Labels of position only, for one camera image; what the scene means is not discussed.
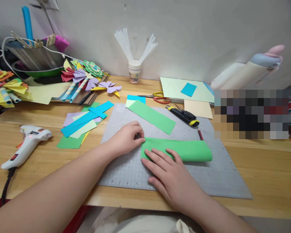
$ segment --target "red pencil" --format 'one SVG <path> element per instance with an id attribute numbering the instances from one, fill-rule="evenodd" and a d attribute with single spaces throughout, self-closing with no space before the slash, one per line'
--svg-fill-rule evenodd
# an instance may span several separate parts
<path id="1" fill-rule="evenodd" d="M 200 140 L 203 141 L 204 139 L 203 139 L 203 136 L 201 135 L 201 131 L 199 128 L 198 128 L 198 134 L 199 134 Z"/>

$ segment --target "gray cutting mat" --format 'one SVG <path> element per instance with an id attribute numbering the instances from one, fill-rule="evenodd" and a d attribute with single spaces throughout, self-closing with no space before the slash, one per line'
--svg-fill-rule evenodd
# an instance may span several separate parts
<path id="1" fill-rule="evenodd" d="M 171 140 L 199 140 L 198 131 L 191 128 L 166 108 L 153 108 L 176 122 L 170 135 L 153 126 L 137 114 L 115 104 L 101 143 L 109 140 L 123 125 L 137 120 L 148 138 Z M 236 169 L 221 140 L 214 139 L 214 129 L 206 118 L 197 117 L 204 141 L 208 144 L 213 160 L 211 162 L 186 162 L 185 166 L 204 191 L 212 196 L 252 199 L 252 195 Z M 148 183 L 151 172 L 141 163 L 141 146 L 132 152 L 113 160 L 105 169 L 99 185 L 155 190 Z"/>

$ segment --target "green bowl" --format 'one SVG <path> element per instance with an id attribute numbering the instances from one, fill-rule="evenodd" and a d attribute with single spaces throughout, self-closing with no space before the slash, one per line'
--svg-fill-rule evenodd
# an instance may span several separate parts
<path id="1" fill-rule="evenodd" d="M 51 70 L 45 70 L 45 71 L 23 71 L 23 70 L 19 70 L 15 68 L 15 64 L 17 63 L 15 62 L 12 65 L 12 68 L 16 71 L 19 72 L 25 72 L 27 75 L 33 77 L 34 79 L 38 79 L 38 78 L 47 78 L 47 77 L 56 77 L 62 74 L 61 71 L 64 71 L 64 67 L 58 67 L 55 69 L 51 69 Z"/>

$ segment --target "paper cup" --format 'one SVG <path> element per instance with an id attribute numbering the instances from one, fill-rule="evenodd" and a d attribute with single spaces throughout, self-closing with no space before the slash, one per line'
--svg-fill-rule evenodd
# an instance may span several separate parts
<path id="1" fill-rule="evenodd" d="M 131 61 L 128 63 L 129 80 L 131 83 L 139 81 L 139 73 L 141 70 L 141 63 L 139 61 Z"/>

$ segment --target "red scissors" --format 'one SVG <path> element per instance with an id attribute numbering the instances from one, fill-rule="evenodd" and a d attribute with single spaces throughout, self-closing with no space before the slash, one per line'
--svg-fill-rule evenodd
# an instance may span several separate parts
<path id="1" fill-rule="evenodd" d="M 155 92 L 153 93 L 153 95 L 138 95 L 138 96 L 142 96 L 142 97 L 146 97 L 146 98 L 153 98 L 154 101 L 160 103 L 160 104 L 169 104 L 170 100 L 167 100 L 166 97 L 164 97 L 163 95 L 158 95 L 158 94 L 163 94 L 163 92 Z"/>

